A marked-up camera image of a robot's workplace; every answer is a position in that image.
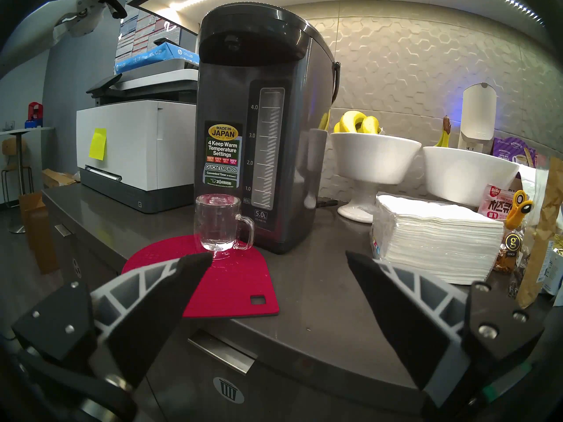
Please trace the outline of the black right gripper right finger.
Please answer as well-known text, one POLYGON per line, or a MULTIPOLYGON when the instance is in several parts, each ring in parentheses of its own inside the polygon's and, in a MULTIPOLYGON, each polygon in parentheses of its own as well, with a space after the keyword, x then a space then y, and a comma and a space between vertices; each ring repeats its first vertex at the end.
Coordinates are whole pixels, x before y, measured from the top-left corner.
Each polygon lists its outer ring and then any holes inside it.
POLYGON ((379 328, 427 396, 424 408, 484 407, 532 370, 545 327, 484 281, 467 292, 439 277, 346 251, 379 328))

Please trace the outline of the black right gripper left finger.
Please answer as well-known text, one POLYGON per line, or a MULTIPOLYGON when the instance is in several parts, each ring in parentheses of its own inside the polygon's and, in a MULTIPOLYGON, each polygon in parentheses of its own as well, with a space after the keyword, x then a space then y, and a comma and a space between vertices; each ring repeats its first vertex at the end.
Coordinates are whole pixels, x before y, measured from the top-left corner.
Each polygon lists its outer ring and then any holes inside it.
POLYGON ((63 284, 24 313, 12 330, 30 376, 116 375, 137 388, 180 323, 213 261, 211 253, 143 266, 95 290, 63 284))

